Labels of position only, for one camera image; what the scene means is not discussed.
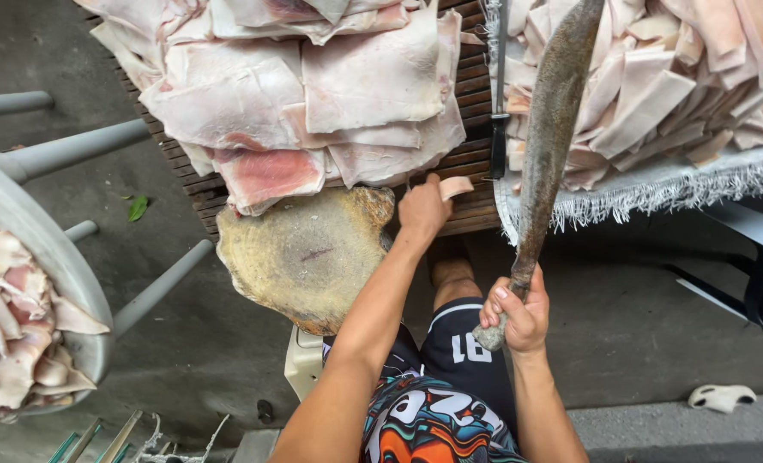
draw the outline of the plastic chair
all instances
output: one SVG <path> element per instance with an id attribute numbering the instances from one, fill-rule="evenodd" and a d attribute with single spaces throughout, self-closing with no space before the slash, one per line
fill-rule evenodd
<path id="1" fill-rule="evenodd" d="M 321 361 L 323 343 L 324 337 L 305 333 L 298 326 L 294 325 L 290 332 L 290 345 L 287 346 L 287 356 L 284 359 L 284 377 L 298 395 L 298 400 L 304 400 L 321 377 L 324 370 Z"/>
<path id="2" fill-rule="evenodd" d="M 728 264 L 749 276 L 744 297 L 733 298 L 703 279 L 674 265 L 669 265 L 668 269 L 680 277 L 676 281 L 685 288 L 734 315 L 758 325 L 763 331 L 763 213 L 731 202 L 709 207 L 704 213 L 742 234 L 756 245 L 756 260 L 736 254 L 730 254 L 726 259 Z"/>

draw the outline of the right hand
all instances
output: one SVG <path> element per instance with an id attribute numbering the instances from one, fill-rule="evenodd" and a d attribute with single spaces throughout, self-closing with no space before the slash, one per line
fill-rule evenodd
<path id="1" fill-rule="evenodd" d="M 524 356 L 543 352 L 549 325 L 550 298 L 544 290 L 541 267 L 536 264 L 526 302 L 522 303 L 509 287 L 510 279 L 501 277 L 490 289 L 479 312 L 482 328 L 498 326 L 498 314 L 504 312 L 508 316 L 504 334 L 510 353 Z"/>

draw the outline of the knee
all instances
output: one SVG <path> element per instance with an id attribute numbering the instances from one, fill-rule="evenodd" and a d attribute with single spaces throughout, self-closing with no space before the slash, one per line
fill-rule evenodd
<path id="1" fill-rule="evenodd" d="M 432 269 L 430 275 L 433 286 L 440 288 L 454 282 L 463 282 L 469 280 L 475 282 L 473 267 L 467 259 L 448 259 L 442 260 Z"/>

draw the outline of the wooden slatted table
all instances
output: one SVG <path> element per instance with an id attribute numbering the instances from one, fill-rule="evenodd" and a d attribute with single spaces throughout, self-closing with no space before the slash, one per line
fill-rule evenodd
<path id="1" fill-rule="evenodd" d="M 465 32 L 481 31 L 484 15 L 479 0 L 440 0 L 439 8 L 455 10 L 464 17 L 462 30 Z M 81 9 L 91 27 L 98 26 L 103 20 Z M 455 95 L 458 107 L 467 130 L 467 141 L 450 152 L 432 171 L 442 179 L 468 175 L 473 181 L 475 191 L 458 196 L 455 213 L 450 217 L 440 235 L 456 235 L 474 232 L 501 225 L 493 199 L 492 184 L 487 181 L 490 170 L 490 77 L 484 54 L 487 47 L 480 45 L 461 45 L 458 61 L 458 74 Z M 193 209 L 201 219 L 213 241 L 218 241 L 216 214 L 226 206 L 227 189 L 222 176 L 212 173 L 200 177 L 190 165 L 190 159 L 179 147 L 178 142 L 164 133 L 164 124 L 153 117 L 141 103 L 141 92 L 130 82 L 118 61 L 109 56 L 110 62 L 119 76 L 121 85 L 127 90 L 129 99 L 134 103 L 136 113 L 147 122 L 150 135 L 158 142 L 160 150 L 170 169 L 181 182 L 184 193 L 193 201 Z"/>

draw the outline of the person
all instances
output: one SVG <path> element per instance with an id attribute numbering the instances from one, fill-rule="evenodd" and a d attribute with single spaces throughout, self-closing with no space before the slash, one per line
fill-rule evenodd
<path id="1" fill-rule="evenodd" d="M 522 303 L 508 291 L 510 279 L 498 279 L 485 300 L 466 259 L 442 260 L 431 270 L 437 295 L 421 350 L 399 322 L 418 262 L 451 212 L 435 174 L 404 195 L 393 246 L 335 341 L 325 340 L 324 372 L 270 462 L 588 461 L 547 360 L 541 268 Z M 515 395 L 503 354 L 471 335 L 478 323 L 496 325 L 502 311 Z"/>

